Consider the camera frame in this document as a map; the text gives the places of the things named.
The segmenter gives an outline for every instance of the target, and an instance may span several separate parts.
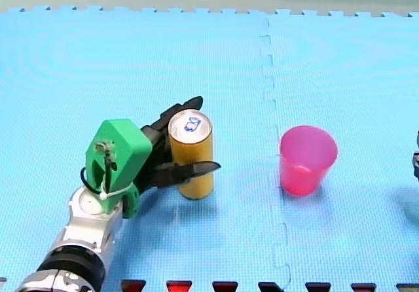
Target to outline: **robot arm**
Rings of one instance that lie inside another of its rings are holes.
[[[171,117],[201,106],[201,97],[175,104],[140,130],[129,120],[101,125],[86,153],[83,186],[69,201],[68,224],[16,292],[100,292],[114,257],[115,236],[122,220],[138,211],[139,196],[151,187],[171,187],[221,167],[212,161],[172,161]]]
[[[92,193],[81,187],[71,197],[69,209],[68,224],[18,291],[100,291],[115,252],[115,234],[122,225],[122,202],[105,213]]]

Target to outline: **can lid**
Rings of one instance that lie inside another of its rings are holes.
[[[184,110],[176,113],[169,121],[169,134],[181,143],[199,143],[212,131],[208,117],[198,110]]]

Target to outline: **cable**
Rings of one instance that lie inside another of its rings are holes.
[[[98,191],[95,191],[91,186],[90,186],[90,184],[86,181],[86,179],[84,178],[84,171],[86,171],[86,167],[84,167],[83,169],[81,169],[81,171],[80,171],[80,178],[81,178],[81,181],[83,182],[83,185],[90,191],[90,192],[92,192],[93,194],[96,194],[96,195],[99,195],[100,194],[100,192],[98,192]]]
[[[105,192],[111,189],[111,156],[109,151],[105,151]]]

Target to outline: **green gripper housing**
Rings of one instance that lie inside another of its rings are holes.
[[[123,199],[123,216],[131,218],[139,207],[139,193],[132,181],[151,154],[152,143],[131,120],[103,121],[86,152],[86,180],[94,190],[100,192],[105,180],[105,153],[98,149],[98,144],[109,148],[116,164],[114,170],[111,170],[109,192],[120,191],[128,186],[130,188],[105,200],[101,200],[99,195],[96,197],[107,213]]]

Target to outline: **black object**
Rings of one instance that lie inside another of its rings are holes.
[[[99,292],[105,279],[105,267],[96,254],[81,246],[63,246],[49,254],[37,271],[60,269],[87,280]]]
[[[184,104],[177,103],[161,113],[156,122],[141,128],[153,144],[153,150],[134,179],[134,185],[140,194],[151,187],[170,187],[186,183],[192,177],[205,175],[221,167],[220,164],[212,161],[180,166],[172,160],[168,132],[170,119],[180,111],[201,109],[203,101],[204,99],[198,96]]]

